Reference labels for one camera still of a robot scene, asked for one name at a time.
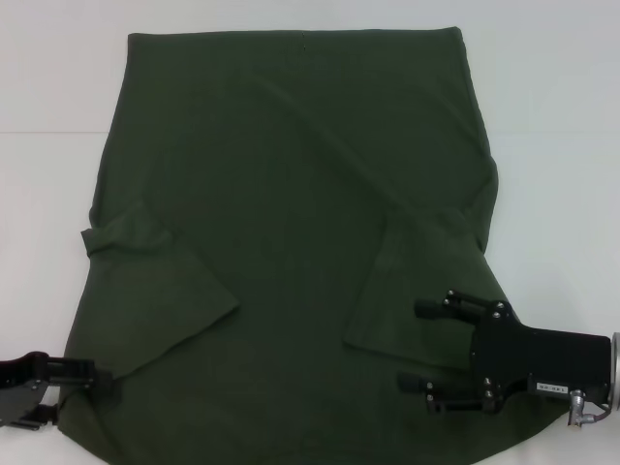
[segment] label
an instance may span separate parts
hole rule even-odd
[[[545,383],[536,383],[537,390],[545,392],[553,392],[554,394],[568,394],[569,389],[566,386],[547,385]]]

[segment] white table surface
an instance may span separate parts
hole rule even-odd
[[[526,325],[620,331],[619,24],[617,0],[0,0],[0,359],[63,352],[132,32],[459,26],[501,177],[491,266]],[[620,461],[620,413],[565,421],[483,463]],[[1,464],[35,462],[102,463],[0,429]]]

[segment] white label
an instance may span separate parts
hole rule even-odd
[[[545,392],[554,392],[556,394],[568,394],[569,389],[565,386],[546,385],[544,383],[536,383],[537,390],[544,390]]]

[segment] white background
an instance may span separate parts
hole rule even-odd
[[[0,359],[63,352],[129,33],[453,25],[500,170],[501,284],[527,325],[620,331],[619,2],[0,0]],[[485,465],[620,461],[620,413],[565,421]],[[35,462],[102,463],[55,428],[0,429],[0,463]]]

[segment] green t-shirt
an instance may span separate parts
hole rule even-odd
[[[114,396],[60,427],[114,465],[469,464],[562,409],[429,416],[467,376],[417,298],[503,294],[497,172],[456,28],[132,35],[67,357]]]

